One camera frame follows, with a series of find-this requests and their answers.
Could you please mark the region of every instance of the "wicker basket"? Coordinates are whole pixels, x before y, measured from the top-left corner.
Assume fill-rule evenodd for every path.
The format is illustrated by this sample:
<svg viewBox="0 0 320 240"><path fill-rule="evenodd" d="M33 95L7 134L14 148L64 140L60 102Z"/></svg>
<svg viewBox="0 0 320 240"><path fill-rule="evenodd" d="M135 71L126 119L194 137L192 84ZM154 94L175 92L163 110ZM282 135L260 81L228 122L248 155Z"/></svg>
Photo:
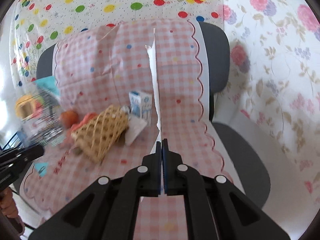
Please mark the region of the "wicker basket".
<svg viewBox="0 0 320 240"><path fill-rule="evenodd" d="M94 162L102 162L106 152L128 128L128 116L113 105L71 133L75 145Z"/></svg>

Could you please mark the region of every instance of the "white screw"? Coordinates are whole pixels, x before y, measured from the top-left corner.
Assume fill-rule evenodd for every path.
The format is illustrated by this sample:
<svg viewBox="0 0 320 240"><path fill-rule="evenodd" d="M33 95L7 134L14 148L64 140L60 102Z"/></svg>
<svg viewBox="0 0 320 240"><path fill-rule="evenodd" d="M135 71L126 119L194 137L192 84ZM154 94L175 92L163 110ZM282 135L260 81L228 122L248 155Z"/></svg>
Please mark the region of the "white screw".
<svg viewBox="0 0 320 240"><path fill-rule="evenodd" d="M138 172L140 173L145 173L148 171L148 167L147 166L139 166L138 167Z"/></svg>
<svg viewBox="0 0 320 240"><path fill-rule="evenodd" d="M216 177L216 181L219 183L226 183L227 182L227 178L225 176L219 175Z"/></svg>
<svg viewBox="0 0 320 240"><path fill-rule="evenodd" d="M100 177L100 178L98 179L98 183L99 183L100 185L106 185L106 184L109 183L109 179L108 179L107 177Z"/></svg>
<svg viewBox="0 0 320 240"><path fill-rule="evenodd" d="M188 166L185 164L180 164L178 165L178 170L179 171L186 171L188 169Z"/></svg>

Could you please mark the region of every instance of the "white box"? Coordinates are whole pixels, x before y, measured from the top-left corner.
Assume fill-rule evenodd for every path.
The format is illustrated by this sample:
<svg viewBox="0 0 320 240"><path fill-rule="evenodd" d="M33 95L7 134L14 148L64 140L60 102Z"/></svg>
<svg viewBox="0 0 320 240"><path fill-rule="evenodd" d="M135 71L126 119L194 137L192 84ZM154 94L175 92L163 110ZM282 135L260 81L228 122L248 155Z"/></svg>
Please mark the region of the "white box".
<svg viewBox="0 0 320 240"><path fill-rule="evenodd" d="M152 95L141 91L129 92L131 114L147 121L151 125Z"/></svg>

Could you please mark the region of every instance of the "pink checkered tablecloth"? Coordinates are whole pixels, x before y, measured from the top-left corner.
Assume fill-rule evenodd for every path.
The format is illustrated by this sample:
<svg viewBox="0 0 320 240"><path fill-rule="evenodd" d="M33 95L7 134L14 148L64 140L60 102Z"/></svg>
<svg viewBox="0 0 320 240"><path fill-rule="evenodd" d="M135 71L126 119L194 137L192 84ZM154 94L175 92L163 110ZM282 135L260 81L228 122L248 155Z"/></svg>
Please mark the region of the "pink checkered tablecloth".
<svg viewBox="0 0 320 240"><path fill-rule="evenodd" d="M59 42L54 75L62 107L84 116L110 104L129 105L132 90L153 94L145 45L152 46L155 39L162 138L201 174L224 174L233 181L237 177L234 167L227 154L220 153L224 148L219 138L209 132L208 66L206 57L199 55L201 49L202 55L205 51L199 29L197 23L184 20L147 20L112 29L102 26ZM153 101L151 126L130 147L114 145L101 165L59 146L47 146L45 155L36 161L48 163L46 175L40 177L31 166L21 195L38 211L56 213L98 177L114 179L139 166L159 134L156 123ZM182 196L143 198L134 239L187 238Z"/></svg>

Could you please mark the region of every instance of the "orange ball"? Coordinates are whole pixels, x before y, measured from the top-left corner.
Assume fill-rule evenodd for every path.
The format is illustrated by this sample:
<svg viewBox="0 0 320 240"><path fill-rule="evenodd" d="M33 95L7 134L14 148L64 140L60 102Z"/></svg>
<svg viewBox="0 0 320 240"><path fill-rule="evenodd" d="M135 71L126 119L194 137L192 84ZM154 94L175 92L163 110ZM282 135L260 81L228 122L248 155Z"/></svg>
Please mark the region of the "orange ball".
<svg viewBox="0 0 320 240"><path fill-rule="evenodd" d="M79 116L75 111L68 110L61 113L60 121L66 129L69 129L73 124L79 122Z"/></svg>

